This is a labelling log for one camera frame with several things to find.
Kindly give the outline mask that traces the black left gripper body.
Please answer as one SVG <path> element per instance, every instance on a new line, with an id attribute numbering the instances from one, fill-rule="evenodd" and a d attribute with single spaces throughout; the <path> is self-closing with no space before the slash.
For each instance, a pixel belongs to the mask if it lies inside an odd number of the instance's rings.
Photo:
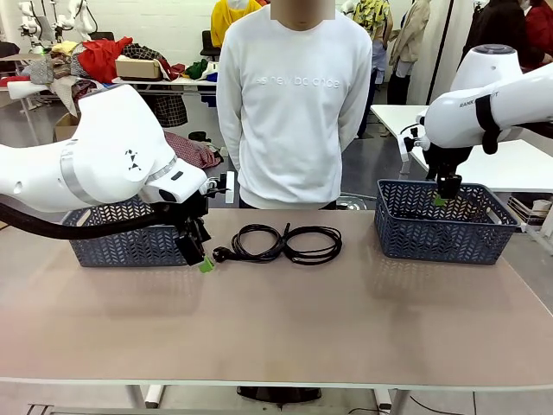
<path id="1" fill-rule="evenodd" d="M 208 213 L 208 197 L 195 192 L 182 203 L 167 203 L 162 208 L 163 220 L 176 228 L 181 237 L 210 239 L 203 217 Z"/>

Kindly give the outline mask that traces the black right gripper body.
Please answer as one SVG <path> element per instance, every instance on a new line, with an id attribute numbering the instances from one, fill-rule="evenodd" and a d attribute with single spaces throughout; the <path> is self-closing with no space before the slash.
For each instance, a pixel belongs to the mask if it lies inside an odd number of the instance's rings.
<path id="1" fill-rule="evenodd" d="M 457 167 L 470 156 L 472 147 L 441 148 L 434 144 L 424 151 L 424 160 L 429 167 L 427 180 L 438 180 L 456 174 Z"/>

